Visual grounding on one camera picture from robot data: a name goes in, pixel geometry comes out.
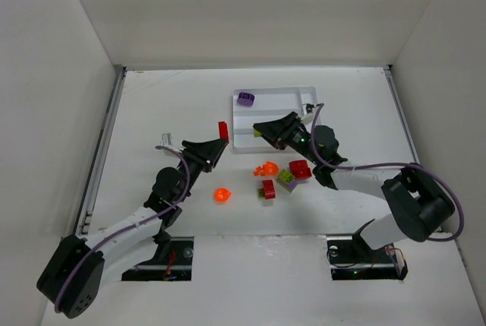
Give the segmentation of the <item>small red lego brick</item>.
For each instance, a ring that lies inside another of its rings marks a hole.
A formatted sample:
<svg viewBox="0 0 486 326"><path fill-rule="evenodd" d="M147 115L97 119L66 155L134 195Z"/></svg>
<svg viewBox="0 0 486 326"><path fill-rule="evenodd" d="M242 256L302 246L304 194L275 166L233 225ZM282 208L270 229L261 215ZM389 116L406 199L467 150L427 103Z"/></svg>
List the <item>small red lego brick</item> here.
<svg viewBox="0 0 486 326"><path fill-rule="evenodd" d="M229 130L228 125L224 121L218 122L218 129L219 129L219 137L226 141L229 141Z"/></svg>

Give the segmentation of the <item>orange round lego piece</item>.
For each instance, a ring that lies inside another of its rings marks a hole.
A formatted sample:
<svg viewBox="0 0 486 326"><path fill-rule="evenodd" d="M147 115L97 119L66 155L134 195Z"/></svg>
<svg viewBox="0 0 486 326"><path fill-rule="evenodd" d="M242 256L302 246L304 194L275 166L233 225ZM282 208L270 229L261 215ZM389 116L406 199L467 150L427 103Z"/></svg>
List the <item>orange round lego piece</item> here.
<svg viewBox="0 0 486 326"><path fill-rule="evenodd" d="M218 188L213 193L213 198L217 203L222 204L227 202L230 199L231 195L232 193L227 188Z"/></svg>

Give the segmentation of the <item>purple round lego brick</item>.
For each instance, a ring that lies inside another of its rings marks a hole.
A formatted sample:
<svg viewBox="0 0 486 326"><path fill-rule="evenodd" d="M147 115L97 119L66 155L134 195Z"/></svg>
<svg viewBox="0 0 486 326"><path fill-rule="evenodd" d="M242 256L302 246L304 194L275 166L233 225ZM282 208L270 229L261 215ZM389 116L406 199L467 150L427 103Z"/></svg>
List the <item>purple round lego brick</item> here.
<svg viewBox="0 0 486 326"><path fill-rule="evenodd" d="M251 107L254 105L255 95L249 92L240 92L236 103L240 106Z"/></svg>

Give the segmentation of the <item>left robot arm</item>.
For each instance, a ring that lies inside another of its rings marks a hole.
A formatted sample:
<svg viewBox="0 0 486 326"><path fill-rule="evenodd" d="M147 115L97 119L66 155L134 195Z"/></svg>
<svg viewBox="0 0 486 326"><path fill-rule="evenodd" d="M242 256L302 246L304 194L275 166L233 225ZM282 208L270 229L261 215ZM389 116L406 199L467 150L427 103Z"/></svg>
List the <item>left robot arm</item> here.
<svg viewBox="0 0 486 326"><path fill-rule="evenodd" d="M134 249L157 249L157 237L180 216L180 204L202 172L211 172L226 149L227 141L183 141L182 149L167 152L179 159L176 167L162 168L148 199L133 214L105 230L88 236L71 234L58 244L39 276L36 288L57 313L72 319L94 301L115 262Z"/></svg>

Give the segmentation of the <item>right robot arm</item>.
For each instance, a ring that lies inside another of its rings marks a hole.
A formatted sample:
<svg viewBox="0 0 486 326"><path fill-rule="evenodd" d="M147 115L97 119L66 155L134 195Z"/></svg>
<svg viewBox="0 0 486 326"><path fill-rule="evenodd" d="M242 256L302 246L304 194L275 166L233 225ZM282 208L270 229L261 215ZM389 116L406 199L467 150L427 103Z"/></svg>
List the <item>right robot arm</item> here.
<svg viewBox="0 0 486 326"><path fill-rule="evenodd" d="M253 129L277 150L292 148L314 164L312 174L325 188L354 191L384 201L389 214L355 232L358 241L377 250L402 239L425 242L455 213L456 207L437 180L417 164L358 169L339 152L334 130L306 128L296 112L258 122Z"/></svg>

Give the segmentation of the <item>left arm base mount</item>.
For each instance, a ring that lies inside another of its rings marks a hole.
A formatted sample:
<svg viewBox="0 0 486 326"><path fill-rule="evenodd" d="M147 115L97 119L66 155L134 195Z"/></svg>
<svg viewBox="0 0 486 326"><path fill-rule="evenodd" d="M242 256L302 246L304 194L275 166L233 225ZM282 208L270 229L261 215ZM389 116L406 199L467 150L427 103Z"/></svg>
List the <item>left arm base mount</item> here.
<svg viewBox="0 0 486 326"><path fill-rule="evenodd" d="M154 237L156 250L121 276L122 281L191 281L194 237L172 237L167 232Z"/></svg>

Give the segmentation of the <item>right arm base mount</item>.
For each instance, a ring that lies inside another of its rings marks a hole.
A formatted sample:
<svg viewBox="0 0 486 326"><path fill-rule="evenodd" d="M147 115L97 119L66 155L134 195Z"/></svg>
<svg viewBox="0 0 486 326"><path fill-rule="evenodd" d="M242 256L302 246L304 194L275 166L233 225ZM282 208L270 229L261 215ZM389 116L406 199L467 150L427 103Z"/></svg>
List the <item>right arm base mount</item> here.
<svg viewBox="0 0 486 326"><path fill-rule="evenodd" d="M406 258L393 243L371 249L361 237L370 220L354 233L327 237L326 257L332 280L398 280L409 273Z"/></svg>

